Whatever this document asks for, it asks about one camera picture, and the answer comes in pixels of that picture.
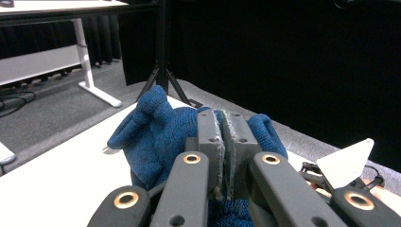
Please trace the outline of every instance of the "blue knitted glove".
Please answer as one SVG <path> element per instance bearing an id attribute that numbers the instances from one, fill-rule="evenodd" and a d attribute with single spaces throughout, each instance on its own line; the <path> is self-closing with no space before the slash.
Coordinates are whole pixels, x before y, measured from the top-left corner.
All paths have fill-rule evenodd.
<path id="1" fill-rule="evenodd" d="M 139 99 L 107 144 L 124 150 L 132 183 L 150 190 L 167 179 L 176 156 L 184 151 L 186 138 L 197 136 L 197 114 L 205 109 L 173 110 L 163 88 L 154 86 Z"/>
<path id="2" fill-rule="evenodd" d="M 110 148 L 124 150 L 134 185 L 150 190 L 167 179 L 175 157 L 184 151 L 186 138 L 197 136 L 197 114 L 205 109 L 173 110 L 160 86 L 153 87 L 139 99 L 136 109 L 108 141 Z M 264 151 L 288 157 L 266 115 L 255 115 L 248 124 Z M 253 226 L 248 202 L 209 201 L 208 226 Z"/>

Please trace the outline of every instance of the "glove finger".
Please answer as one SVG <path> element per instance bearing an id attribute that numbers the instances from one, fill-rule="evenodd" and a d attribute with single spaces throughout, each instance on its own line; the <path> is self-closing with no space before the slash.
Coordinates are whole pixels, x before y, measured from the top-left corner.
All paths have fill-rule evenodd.
<path id="1" fill-rule="evenodd" d="M 197 111 L 189 107 L 174 109 L 173 117 L 163 131 L 157 132 L 154 145 L 166 173 L 160 180 L 163 181 L 164 177 L 168 176 L 177 155 L 184 151 L 186 138 L 197 136 Z"/>
<path id="2" fill-rule="evenodd" d="M 257 114 L 251 117 L 248 125 L 253 132 L 254 137 L 264 151 L 275 152 L 288 158 L 286 149 L 277 135 L 271 120 L 264 114 Z"/>
<path id="3" fill-rule="evenodd" d="M 154 86 L 139 99 L 136 108 L 123 120 L 108 141 L 110 148 L 124 148 L 136 134 L 153 119 L 153 113 L 166 105 L 166 93 L 160 86 Z"/>
<path id="4" fill-rule="evenodd" d="M 165 102 L 160 103 L 159 106 L 152 113 L 153 121 L 151 122 L 151 131 L 155 133 L 160 132 L 173 117 L 173 108 L 167 99 Z"/>

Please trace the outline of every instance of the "white desk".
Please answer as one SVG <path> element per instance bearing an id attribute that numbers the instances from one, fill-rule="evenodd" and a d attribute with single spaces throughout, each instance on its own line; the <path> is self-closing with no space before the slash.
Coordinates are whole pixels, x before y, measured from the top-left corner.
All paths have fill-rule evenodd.
<path id="1" fill-rule="evenodd" d="M 169 97 L 173 108 L 185 106 Z M 1 226 L 87 226 L 106 196 L 131 184 L 122 151 L 103 153 L 106 142 L 136 105 L 93 126 L 0 178 Z M 302 159 L 289 160 L 300 168 Z"/>
<path id="2" fill-rule="evenodd" d="M 14 1 L 14 5 L 14 8 L 0 8 L 0 18 L 2 15 L 7 16 L 11 13 L 96 9 L 126 6 L 127 4 L 118 1 Z M 21 58 L 15 57 L 1 60 L 0 68 L 3 71 L 3 76 L 0 78 L 0 84 L 35 77 L 80 63 L 84 71 L 85 80 L 78 85 L 110 105 L 116 108 L 120 107 L 122 105 L 121 101 L 95 87 L 81 19 L 76 18 L 72 19 L 72 21 L 76 31 L 77 45 L 30 54 Z"/>

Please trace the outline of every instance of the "black curtain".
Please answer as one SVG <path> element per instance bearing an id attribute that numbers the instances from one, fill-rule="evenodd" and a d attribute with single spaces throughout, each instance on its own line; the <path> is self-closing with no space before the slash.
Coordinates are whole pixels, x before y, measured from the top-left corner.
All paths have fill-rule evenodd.
<path id="1" fill-rule="evenodd" d="M 123 0 L 128 4 L 150 3 L 151 0 Z M 156 61 L 156 10 L 118 16 L 124 74 L 127 85 L 146 81 Z"/>
<path id="2" fill-rule="evenodd" d="M 92 65 L 121 59 L 117 16 L 84 18 L 82 24 Z M 73 44 L 77 38 L 71 21 L 0 27 L 0 60 Z"/>
<path id="3" fill-rule="evenodd" d="M 401 171 L 400 3 L 369 0 L 349 9 L 333 0 L 172 4 L 170 69 L 178 79 L 339 148 L 371 137 L 371 159 Z M 150 20 L 130 23 L 146 30 Z M 154 45 L 149 32 L 135 31 L 131 37 L 144 44 L 122 37 L 123 52 Z M 128 83 L 148 78 L 150 53 L 145 56 L 124 56 L 136 62 L 124 66 Z"/>

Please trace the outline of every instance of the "black cable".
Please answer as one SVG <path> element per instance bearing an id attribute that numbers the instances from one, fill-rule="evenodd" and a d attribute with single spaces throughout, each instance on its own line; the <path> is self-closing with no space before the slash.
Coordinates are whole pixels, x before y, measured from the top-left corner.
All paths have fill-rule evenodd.
<path id="1" fill-rule="evenodd" d="M 0 103 L 2 104 L 0 112 L 4 111 L 6 109 L 6 102 L 4 101 L 5 99 L 21 99 L 21 100 L 23 100 L 23 104 L 22 105 L 17 106 L 15 109 L 9 111 L 8 113 L 1 114 L 0 118 L 2 118 L 4 116 L 7 116 L 7 115 L 10 115 L 10 114 L 13 114 L 13 113 L 21 110 L 27 103 L 32 102 L 36 98 L 36 94 L 33 93 L 33 92 L 16 92 L 16 93 L 14 93 L 14 95 L 18 95 L 18 94 L 33 94 L 33 97 L 30 100 L 28 100 L 27 98 L 24 98 L 24 97 L 19 97 L 19 96 L 4 96 L 4 97 L 0 97 Z"/>
<path id="2" fill-rule="evenodd" d="M 6 170 L 4 169 L 4 166 L 3 165 L 0 165 L 0 169 L 1 169 L 1 176 L 4 176 L 4 175 L 6 175 Z"/>
<path id="3" fill-rule="evenodd" d="M 379 171 L 377 170 L 377 168 L 373 167 L 373 166 L 369 166 L 369 165 L 365 165 L 365 167 L 371 168 L 376 172 L 376 176 L 375 178 L 369 182 L 367 185 L 363 186 L 362 189 L 366 190 L 366 191 L 370 191 L 372 188 L 380 185 L 380 186 L 384 186 L 385 183 L 385 179 L 383 176 L 380 175 Z"/>
<path id="4" fill-rule="evenodd" d="M 365 167 L 371 168 L 376 172 L 376 175 L 380 175 L 380 173 L 378 172 L 377 168 L 373 167 L 373 166 L 369 166 L 369 165 L 365 165 Z"/>
<path id="5" fill-rule="evenodd" d="M 361 3 L 365 0 L 333 0 L 334 6 L 338 9 L 349 9 L 357 3 Z M 376 0 L 376 2 L 395 2 L 401 3 L 401 0 Z"/>

